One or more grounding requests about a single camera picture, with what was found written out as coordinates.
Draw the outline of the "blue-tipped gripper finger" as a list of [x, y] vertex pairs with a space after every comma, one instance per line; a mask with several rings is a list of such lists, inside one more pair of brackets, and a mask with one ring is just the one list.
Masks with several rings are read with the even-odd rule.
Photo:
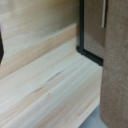
[[0, 64], [4, 55], [3, 40], [2, 40], [2, 25], [0, 24]]

